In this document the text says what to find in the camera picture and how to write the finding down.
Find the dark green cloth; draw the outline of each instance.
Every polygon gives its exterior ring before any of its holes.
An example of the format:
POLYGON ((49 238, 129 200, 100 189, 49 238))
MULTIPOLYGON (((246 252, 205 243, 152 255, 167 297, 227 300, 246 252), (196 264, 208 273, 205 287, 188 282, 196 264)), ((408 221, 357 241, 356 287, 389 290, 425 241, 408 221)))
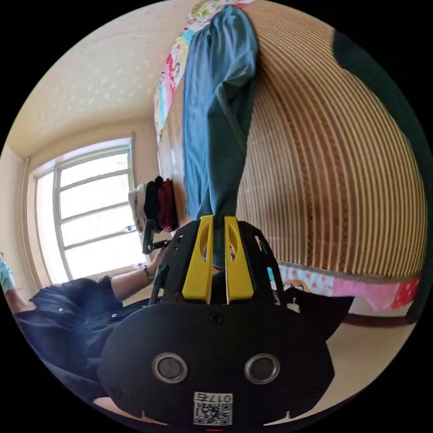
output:
POLYGON ((427 196, 427 251, 418 294, 406 318, 416 322, 433 286, 433 157, 414 111, 396 83, 362 48, 334 32, 333 54, 338 64, 361 80, 382 102, 411 144, 427 196))

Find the ceiling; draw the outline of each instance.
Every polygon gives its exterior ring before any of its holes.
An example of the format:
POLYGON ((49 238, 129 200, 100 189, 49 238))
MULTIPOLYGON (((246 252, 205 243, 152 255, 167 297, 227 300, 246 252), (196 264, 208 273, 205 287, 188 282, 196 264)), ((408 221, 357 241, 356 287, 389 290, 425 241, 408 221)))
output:
POLYGON ((153 117, 153 93, 174 38, 197 0, 137 9, 97 29, 61 57, 21 108, 7 138, 26 158, 61 137, 153 117))

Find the wristwatch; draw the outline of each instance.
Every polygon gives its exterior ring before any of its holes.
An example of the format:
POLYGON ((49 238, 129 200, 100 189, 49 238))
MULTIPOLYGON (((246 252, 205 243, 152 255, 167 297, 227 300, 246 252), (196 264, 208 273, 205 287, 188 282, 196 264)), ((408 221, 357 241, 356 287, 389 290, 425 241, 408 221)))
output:
POLYGON ((150 272, 149 272, 149 270, 147 268, 147 265, 143 268, 143 270, 144 270, 144 273, 146 274, 146 276, 149 279, 149 283, 152 283, 153 282, 153 275, 150 274, 150 272))

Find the window pane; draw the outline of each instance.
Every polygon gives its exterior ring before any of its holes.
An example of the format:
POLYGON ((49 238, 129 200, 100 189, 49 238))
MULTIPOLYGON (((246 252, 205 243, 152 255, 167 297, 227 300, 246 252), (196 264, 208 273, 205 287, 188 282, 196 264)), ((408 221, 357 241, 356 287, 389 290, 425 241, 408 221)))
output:
POLYGON ((54 229, 53 213, 54 173, 48 173, 37 181, 36 218, 39 241, 45 266, 53 284, 68 281, 60 256, 54 229))
POLYGON ((60 214, 71 217, 128 201, 128 175, 107 177, 60 193, 60 214))
POLYGON ((79 182, 89 177, 104 175, 118 170, 128 169, 128 154, 113 155, 84 162, 76 166, 65 168, 60 174, 60 186, 79 182))
POLYGON ((61 225, 63 244, 77 244, 99 236, 122 231, 126 226, 134 225, 129 206, 116 207, 66 222, 61 225))
POLYGON ((137 232, 68 249, 65 254, 74 279, 146 261, 137 232))

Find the mattress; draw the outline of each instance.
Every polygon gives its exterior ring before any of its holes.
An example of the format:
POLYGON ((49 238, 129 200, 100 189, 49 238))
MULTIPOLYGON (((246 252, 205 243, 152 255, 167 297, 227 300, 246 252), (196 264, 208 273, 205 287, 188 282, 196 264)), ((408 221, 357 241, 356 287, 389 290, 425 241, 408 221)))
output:
MULTIPOLYGON (((427 208, 405 136, 375 95, 336 63, 332 27, 264 0, 243 11, 260 56, 237 218, 258 227, 288 267, 372 284, 416 279, 427 208)), ((184 224, 179 86, 158 151, 184 224)))

